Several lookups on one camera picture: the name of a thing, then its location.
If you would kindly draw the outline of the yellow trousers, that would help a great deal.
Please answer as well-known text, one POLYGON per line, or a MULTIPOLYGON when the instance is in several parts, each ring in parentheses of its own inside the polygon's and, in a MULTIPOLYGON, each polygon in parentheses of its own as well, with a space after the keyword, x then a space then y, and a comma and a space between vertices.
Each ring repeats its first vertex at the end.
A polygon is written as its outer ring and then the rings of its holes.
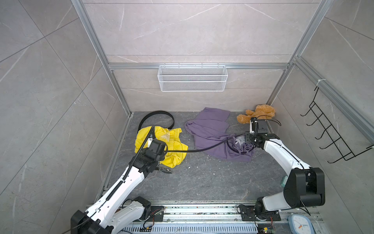
MULTIPOLYGON (((138 131, 138 134, 135 140, 135 151, 134 151, 135 153, 139 151, 150 129, 151 127, 149 126, 149 127, 142 128, 138 131)), ((187 151, 188 150, 189 147, 180 141, 180 138, 179 138, 180 133, 182 133, 181 128, 169 130, 167 128, 163 128, 160 126, 155 127, 155 137, 158 140, 165 142, 167 144, 169 151, 170 150, 171 151, 173 150, 187 151)), ((167 153, 165 156, 165 159, 161 161, 160 163, 169 168, 174 168, 175 166, 180 165, 182 163, 186 155, 187 153, 178 153, 178 152, 167 153)))

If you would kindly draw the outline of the purple garment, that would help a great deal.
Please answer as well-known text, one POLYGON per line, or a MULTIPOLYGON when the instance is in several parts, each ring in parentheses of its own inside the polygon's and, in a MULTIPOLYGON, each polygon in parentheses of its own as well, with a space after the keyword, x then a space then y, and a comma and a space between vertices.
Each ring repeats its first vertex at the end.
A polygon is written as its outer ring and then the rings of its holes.
POLYGON ((195 148, 208 148, 205 152, 220 160, 250 162, 254 146, 245 143, 243 136, 227 133, 230 111, 204 108, 196 118, 185 124, 185 130, 194 137, 195 148))

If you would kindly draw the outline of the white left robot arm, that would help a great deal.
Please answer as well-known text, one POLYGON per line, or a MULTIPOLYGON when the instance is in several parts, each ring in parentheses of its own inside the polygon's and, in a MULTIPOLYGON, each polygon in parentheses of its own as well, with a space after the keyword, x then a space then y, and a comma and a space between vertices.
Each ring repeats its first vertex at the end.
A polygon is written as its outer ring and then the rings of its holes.
POLYGON ((116 183, 86 211, 76 211, 71 217, 70 234, 117 234, 131 222, 146 218, 151 203, 135 198, 127 207, 121 205, 148 174, 157 170, 166 155, 166 143, 155 137, 152 126, 136 155, 116 183))

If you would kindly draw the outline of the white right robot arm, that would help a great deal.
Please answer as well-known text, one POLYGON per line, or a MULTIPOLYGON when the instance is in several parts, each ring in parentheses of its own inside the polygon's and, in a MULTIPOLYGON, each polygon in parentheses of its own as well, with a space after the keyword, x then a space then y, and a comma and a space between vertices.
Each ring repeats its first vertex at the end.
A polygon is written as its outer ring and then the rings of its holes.
POLYGON ((257 216, 325 204, 325 175, 322 169, 310 166, 292 153, 276 134, 268 132, 265 120, 251 118, 245 142, 270 154, 288 176, 282 192, 258 198, 255 205, 257 216))

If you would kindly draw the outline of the brown teddy bear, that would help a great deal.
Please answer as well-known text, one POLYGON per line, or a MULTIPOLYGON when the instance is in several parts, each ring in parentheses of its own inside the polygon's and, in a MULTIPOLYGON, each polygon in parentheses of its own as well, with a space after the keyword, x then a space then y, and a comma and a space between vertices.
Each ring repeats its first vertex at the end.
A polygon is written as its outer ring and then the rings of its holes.
POLYGON ((237 121, 240 124, 250 124, 252 118, 257 118, 259 120, 270 120, 275 117, 276 110, 274 107, 262 104, 257 105, 255 110, 246 110, 245 114, 240 114, 237 116, 237 121))

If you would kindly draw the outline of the small green alarm clock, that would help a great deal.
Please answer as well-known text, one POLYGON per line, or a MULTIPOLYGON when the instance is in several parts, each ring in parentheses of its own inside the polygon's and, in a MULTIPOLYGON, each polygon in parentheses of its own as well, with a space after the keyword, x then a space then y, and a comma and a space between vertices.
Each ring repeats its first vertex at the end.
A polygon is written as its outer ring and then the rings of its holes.
POLYGON ((283 179, 282 179, 282 182, 281 182, 281 187, 284 188, 286 186, 286 183, 288 181, 288 176, 286 175, 283 179))

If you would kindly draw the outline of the white analog clock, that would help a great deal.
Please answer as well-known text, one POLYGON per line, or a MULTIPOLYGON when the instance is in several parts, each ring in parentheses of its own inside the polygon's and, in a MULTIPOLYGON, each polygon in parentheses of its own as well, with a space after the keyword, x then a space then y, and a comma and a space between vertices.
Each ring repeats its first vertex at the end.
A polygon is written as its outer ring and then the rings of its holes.
POLYGON ((288 217, 288 224, 292 234, 314 234, 311 221, 304 215, 292 214, 288 217))

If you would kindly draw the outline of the metal base rail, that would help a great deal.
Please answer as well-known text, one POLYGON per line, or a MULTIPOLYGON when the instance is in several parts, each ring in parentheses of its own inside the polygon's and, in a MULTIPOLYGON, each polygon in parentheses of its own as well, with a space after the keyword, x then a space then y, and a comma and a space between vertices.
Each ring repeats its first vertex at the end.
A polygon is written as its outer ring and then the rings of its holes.
MULTIPOLYGON (((127 200, 121 209, 132 200, 127 200)), ((128 224, 118 234, 291 234, 290 215, 304 215, 315 234, 326 234, 316 208, 276 211, 264 218, 255 215, 253 201, 154 202, 150 214, 128 224)))

